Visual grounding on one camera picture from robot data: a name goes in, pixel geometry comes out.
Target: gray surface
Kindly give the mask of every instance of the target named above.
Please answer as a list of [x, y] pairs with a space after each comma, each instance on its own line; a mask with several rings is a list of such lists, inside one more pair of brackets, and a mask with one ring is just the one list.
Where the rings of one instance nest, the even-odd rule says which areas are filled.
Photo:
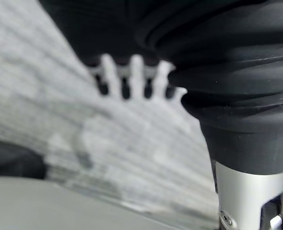
[[46, 182], [0, 178], [0, 230], [30, 229], [176, 228]]
[[133, 99], [123, 102], [114, 65], [99, 96], [86, 68], [34, 0], [0, 0], [0, 139], [45, 155], [49, 179], [138, 211], [217, 218], [218, 198], [199, 123], [164, 99], [168, 64], [142, 98], [133, 60]]

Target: blurry white surface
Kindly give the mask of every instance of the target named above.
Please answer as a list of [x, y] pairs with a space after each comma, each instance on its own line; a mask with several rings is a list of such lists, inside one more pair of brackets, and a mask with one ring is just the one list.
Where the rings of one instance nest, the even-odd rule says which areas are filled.
[[184, 90], [164, 99], [167, 63], [145, 100], [135, 58], [127, 102], [108, 57], [105, 67], [112, 87], [103, 98], [35, 0], [0, 0], [0, 139], [44, 154], [49, 179], [75, 191], [138, 210], [216, 218], [199, 123], [179, 102]]

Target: black fabric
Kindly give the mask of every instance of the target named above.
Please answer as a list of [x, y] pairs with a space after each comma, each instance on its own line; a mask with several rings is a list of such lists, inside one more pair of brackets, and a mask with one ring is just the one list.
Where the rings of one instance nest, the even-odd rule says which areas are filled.
[[0, 176], [44, 179], [43, 158], [30, 149], [0, 141]]
[[[101, 7], [84, 7], [88, 16], [81, 20], [78, 11], [64, 16], [68, 1], [41, 2], [82, 60], [93, 48], [85, 46], [85, 38], [100, 34], [93, 30], [85, 36], [88, 23], [98, 24], [101, 17], [94, 12], [113, 6], [119, 29], [111, 29], [108, 42], [98, 46], [108, 43], [111, 52], [132, 54], [132, 40], [113, 50], [123, 44], [115, 38], [128, 33], [171, 61], [176, 70], [170, 82], [187, 88], [183, 105], [200, 120], [212, 160], [247, 173], [283, 171], [283, 0], [100, 1]], [[77, 7], [98, 1], [74, 2]], [[76, 25], [74, 33], [70, 24]]]

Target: silver metal tube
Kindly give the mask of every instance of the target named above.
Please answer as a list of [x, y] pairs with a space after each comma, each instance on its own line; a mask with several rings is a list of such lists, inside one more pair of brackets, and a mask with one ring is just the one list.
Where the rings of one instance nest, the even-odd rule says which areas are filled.
[[283, 173], [253, 175], [216, 162], [216, 179], [226, 230], [259, 230], [262, 206], [283, 194]]

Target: screw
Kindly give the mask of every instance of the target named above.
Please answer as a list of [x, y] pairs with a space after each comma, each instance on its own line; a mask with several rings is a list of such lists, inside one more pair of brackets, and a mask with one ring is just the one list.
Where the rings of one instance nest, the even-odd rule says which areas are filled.
[[220, 211], [221, 220], [228, 226], [232, 226], [232, 220], [223, 211]]

